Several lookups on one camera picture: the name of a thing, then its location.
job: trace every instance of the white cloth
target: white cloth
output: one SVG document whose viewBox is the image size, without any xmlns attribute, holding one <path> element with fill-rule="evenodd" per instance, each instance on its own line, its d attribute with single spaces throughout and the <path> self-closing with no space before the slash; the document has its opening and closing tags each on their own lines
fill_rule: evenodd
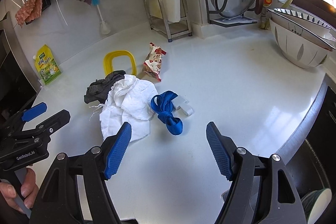
<svg viewBox="0 0 336 224">
<path fill-rule="evenodd" d="M 104 140 L 116 135 L 124 122 L 132 126 L 131 141 L 141 139 L 150 133 L 150 119 L 154 111 L 151 99 L 158 92 L 153 83 L 140 80 L 134 75 L 125 75 L 111 88 L 99 116 Z"/>
</svg>

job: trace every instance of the food packet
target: food packet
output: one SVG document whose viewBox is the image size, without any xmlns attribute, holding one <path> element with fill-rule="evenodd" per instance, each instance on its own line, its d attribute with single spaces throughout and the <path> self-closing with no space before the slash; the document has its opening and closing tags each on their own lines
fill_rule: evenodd
<svg viewBox="0 0 336 224">
<path fill-rule="evenodd" d="M 150 43 L 150 52 L 147 55 L 142 68 L 143 73 L 156 78 L 160 82 L 161 59 L 163 55 L 166 55 L 166 52 L 163 49 Z"/>
<path fill-rule="evenodd" d="M 35 56 L 35 67 L 46 85 L 56 79 L 61 71 L 47 45 L 43 45 Z"/>
</svg>

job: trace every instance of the blue strap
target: blue strap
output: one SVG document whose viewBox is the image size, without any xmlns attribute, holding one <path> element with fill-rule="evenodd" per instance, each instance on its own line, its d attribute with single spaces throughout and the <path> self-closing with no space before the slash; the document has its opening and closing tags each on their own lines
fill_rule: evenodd
<svg viewBox="0 0 336 224">
<path fill-rule="evenodd" d="M 179 118 L 175 118 L 172 114 L 172 100 L 177 96 L 176 93 L 168 90 L 161 95 L 155 95 L 151 100 L 151 107 L 158 114 L 157 117 L 161 122 L 166 124 L 168 131 L 173 135 L 180 135 L 183 130 L 182 121 Z"/>
</svg>

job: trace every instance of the pink cloth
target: pink cloth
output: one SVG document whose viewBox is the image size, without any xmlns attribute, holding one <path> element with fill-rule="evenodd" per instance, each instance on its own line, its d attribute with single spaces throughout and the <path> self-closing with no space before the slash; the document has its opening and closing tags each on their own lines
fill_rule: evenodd
<svg viewBox="0 0 336 224">
<path fill-rule="evenodd" d="M 15 14 L 17 23 L 22 27 L 24 22 L 30 22 L 41 16 L 42 0 L 28 0 Z"/>
</svg>

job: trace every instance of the finger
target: finger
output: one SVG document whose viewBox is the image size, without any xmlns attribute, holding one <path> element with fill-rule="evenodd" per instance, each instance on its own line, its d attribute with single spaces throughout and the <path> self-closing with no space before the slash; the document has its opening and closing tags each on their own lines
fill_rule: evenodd
<svg viewBox="0 0 336 224">
<path fill-rule="evenodd" d="M 25 198 L 27 197 L 35 187 L 35 179 L 36 175 L 33 169 L 27 168 L 27 174 L 25 177 L 25 181 L 21 186 L 21 195 Z"/>
<path fill-rule="evenodd" d="M 35 184 L 34 189 L 24 201 L 24 204 L 28 209 L 33 207 L 38 191 L 39 191 L 39 187 L 37 187 L 37 185 Z"/>
<path fill-rule="evenodd" d="M 15 210 L 17 210 L 17 211 L 23 213 L 23 211 L 21 210 L 21 208 L 16 204 L 16 202 L 15 202 L 12 198 L 5 198 L 5 200 L 6 200 L 7 204 L 8 204 L 11 208 L 13 208 L 13 209 L 15 209 Z"/>
<path fill-rule="evenodd" d="M 16 191 L 14 187 L 5 182 L 0 182 L 0 192 L 2 193 L 5 199 L 16 197 Z"/>
</svg>

